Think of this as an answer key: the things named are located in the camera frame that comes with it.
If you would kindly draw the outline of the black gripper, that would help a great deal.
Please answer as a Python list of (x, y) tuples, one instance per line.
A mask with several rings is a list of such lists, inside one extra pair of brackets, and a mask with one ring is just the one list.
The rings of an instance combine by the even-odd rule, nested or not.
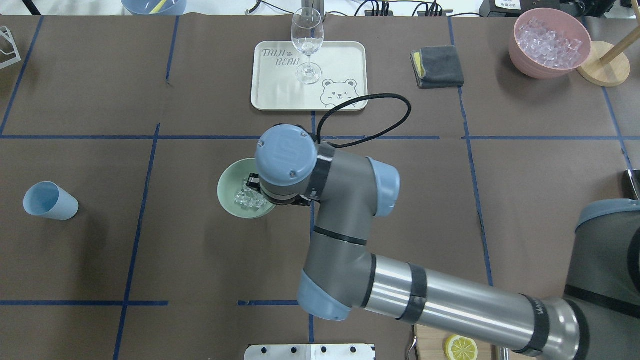
[(248, 178), (247, 178), (247, 180), (246, 180), (246, 187), (248, 189), (250, 189), (251, 191), (254, 191), (256, 193), (261, 193), (262, 192), (262, 187), (261, 187), (261, 181), (260, 181), (259, 174), (250, 173)]

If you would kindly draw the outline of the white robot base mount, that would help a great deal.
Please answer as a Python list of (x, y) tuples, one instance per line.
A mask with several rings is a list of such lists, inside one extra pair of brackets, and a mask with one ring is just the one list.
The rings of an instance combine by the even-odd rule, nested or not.
[(249, 346), (245, 360), (375, 360), (373, 344), (256, 344)]

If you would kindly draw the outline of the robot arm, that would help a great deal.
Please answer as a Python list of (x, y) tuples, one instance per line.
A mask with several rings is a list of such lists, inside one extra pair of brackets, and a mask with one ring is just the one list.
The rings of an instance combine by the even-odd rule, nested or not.
[(258, 140), (257, 189), (275, 205), (317, 203), (301, 272), (298, 304), (327, 321), (362, 309), (411, 325), (473, 337), (546, 360), (639, 358), (639, 201), (600, 198), (585, 170), (563, 180), (546, 174), (560, 151), (585, 160), (592, 145), (527, 140), (482, 145), (496, 155), (496, 175), (482, 173), (494, 203), (489, 228), (507, 221), (501, 253), (517, 280), (541, 284), (567, 271), (561, 297), (541, 299), (494, 287), (490, 255), (455, 240), (471, 220), (457, 210), (451, 185), (434, 186), (434, 170), (407, 173), (372, 157), (279, 124)]

